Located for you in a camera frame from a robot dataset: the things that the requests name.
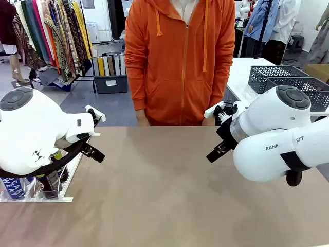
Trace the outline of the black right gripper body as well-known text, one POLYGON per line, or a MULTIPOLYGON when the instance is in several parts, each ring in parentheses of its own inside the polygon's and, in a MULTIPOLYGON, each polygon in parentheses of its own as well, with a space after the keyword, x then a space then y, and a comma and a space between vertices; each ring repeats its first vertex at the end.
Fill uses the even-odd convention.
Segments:
POLYGON ((234 150, 236 147, 236 140, 234 139, 230 131, 231 123, 232 119, 227 119, 219 126, 216 131, 219 137, 222 139, 222 142, 219 144, 220 152, 228 152, 230 150, 234 150))

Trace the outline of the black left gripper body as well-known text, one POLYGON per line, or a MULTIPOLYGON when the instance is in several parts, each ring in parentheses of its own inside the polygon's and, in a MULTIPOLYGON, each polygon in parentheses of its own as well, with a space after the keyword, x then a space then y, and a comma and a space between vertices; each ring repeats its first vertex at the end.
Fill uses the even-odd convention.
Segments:
POLYGON ((79 154, 83 145, 89 141, 89 138, 78 140, 77 142, 70 143, 65 139, 57 140, 57 148, 62 149, 67 153, 79 154))

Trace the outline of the person's right hand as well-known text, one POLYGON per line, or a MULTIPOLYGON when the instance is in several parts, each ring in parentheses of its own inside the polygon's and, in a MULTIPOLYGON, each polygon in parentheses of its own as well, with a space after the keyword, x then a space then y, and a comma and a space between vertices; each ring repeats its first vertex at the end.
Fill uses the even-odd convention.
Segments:
POLYGON ((138 126, 150 126, 150 123, 145 115, 145 111, 144 110, 138 110, 135 111, 136 113, 136 119, 137 119, 137 125, 138 126))

